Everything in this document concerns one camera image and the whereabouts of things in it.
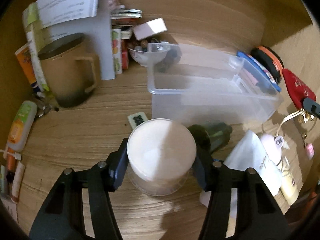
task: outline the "small white box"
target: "small white box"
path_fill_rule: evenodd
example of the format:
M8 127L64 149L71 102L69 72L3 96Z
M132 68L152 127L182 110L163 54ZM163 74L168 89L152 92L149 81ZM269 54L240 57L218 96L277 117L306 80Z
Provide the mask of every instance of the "small white box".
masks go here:
M162 18L143 23L133 28L133 33L137 41L165 31L167 31L167 27Z

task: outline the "mug handle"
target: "mug handle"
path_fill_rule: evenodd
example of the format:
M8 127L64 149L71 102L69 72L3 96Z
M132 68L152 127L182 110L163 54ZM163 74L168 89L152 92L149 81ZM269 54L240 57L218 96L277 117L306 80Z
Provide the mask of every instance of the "mug handle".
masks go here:
M91 63L91 70L92 70L92 75L93 75L93 85L90 87L87 87L84 92L86 94L89 94L93 89L97 87L98 84L98 79L96 75L96 65L95 65L95 58L98 58L98 55L89 53L86 56L77 56L75 60L88 60Z

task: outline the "red pouch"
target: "red pouch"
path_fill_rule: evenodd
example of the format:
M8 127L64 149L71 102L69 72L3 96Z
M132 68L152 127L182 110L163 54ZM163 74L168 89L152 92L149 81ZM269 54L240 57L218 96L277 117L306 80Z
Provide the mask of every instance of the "red pouch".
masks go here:
M314 92L312 92L312 90L289 69L284 68L282 70L282 75L288 94L297 109L303 108L302 103L305 98L311 98L313 101L316 101Z

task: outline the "orange stripe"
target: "orange stripe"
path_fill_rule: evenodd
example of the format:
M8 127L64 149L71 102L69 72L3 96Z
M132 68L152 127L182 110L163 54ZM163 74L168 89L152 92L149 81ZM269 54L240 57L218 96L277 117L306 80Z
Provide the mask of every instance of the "orange stripe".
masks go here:
M263 47L263 46L259 46L257 47L258 49L260 49L261 51L263 51L265 54L267 54L273 61L273 65L275 65L275 68L280 72L280 75L282 76L282 64L280 62L280 60L276 57L276 55L274 55L270 50L268 50L267 48Z

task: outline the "pink charm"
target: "pink charm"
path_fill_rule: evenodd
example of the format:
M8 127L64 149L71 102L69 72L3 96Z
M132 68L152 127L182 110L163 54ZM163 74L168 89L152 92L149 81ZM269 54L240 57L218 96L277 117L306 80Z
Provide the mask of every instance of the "pink charm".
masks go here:
M312 143L307 143L305 149L309 160L311 160L313 158L313 155L315 154Z

